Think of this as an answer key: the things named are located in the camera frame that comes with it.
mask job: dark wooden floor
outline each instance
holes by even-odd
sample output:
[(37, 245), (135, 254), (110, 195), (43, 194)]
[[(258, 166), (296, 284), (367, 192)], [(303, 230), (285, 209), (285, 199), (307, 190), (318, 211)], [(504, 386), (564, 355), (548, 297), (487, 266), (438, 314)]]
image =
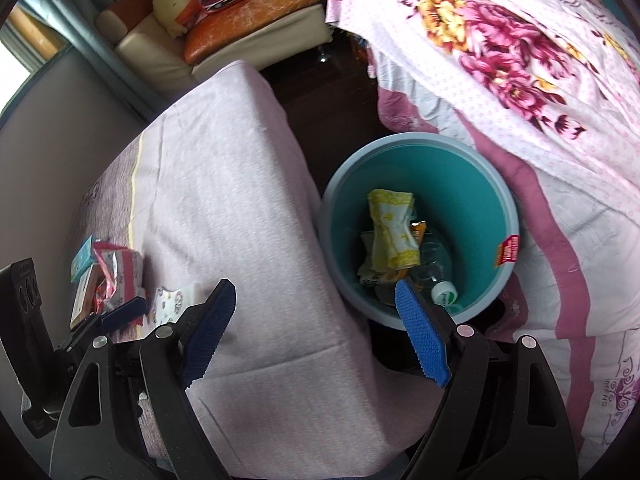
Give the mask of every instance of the dark wooden floor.
[(390, 132), (378, 120), (378, 87), (345, 35), (334, 33), (331, 60), (308, 50), (262, 71), (282, 104), (320, 193), (354, 152)]

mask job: sofa armrest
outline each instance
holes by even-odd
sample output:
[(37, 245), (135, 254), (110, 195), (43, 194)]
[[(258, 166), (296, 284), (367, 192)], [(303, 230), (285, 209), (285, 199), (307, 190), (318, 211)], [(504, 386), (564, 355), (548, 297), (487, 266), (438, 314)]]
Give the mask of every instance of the sofa armrest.
[(153, 0), (118, 0), (95, 19), (95, 27), (112, 44), (118, 44), (153, 12)]
[(150, 14), (116, 46), (115, 53), (142, 80), (171, 102), (197, 85), (182, 59), (184, 40), (172, 40)]

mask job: gray wall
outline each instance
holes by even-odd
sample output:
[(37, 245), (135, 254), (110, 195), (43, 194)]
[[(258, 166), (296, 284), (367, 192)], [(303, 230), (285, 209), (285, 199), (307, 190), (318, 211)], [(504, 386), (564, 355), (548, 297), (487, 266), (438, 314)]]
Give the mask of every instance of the gray wall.
[[(144, 126), (73, 49), (45, 65), (2, 115), (0, 268), (33, 258), (54, 346), (69, 328), (66, 240), (76, 208)], [(20, 387), (0, 350), (0, 410), (48, 472), (52, 434), (41, 440), (31, 436), (20, 420), (20, 399)]]

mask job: yellow stripe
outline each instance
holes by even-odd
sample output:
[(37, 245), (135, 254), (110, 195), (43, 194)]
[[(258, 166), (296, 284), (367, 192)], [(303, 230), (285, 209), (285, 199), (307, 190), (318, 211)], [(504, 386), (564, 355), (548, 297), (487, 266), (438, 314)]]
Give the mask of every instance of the yellow stripe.
[(140, 158), (142, 158), (142, 137), (144, 132), (138, 137), (138, 155), (136, 156), (136, 165), (131, 172), (131, 212), (129, 215), (129, 247), (133, 248), (133, 208), (136, 205), (136, 174), (140, 168)]

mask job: orange seat cushion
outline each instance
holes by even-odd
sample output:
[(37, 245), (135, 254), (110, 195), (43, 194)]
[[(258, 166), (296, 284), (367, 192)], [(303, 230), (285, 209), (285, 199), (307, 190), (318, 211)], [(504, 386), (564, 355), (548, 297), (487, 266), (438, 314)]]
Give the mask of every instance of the orange seat cushion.
[(201, 20), (187, 33), (184, 60), (189, 65), (198, 64), (224, 46), (319, 1), (243, 0), (219, 10)]

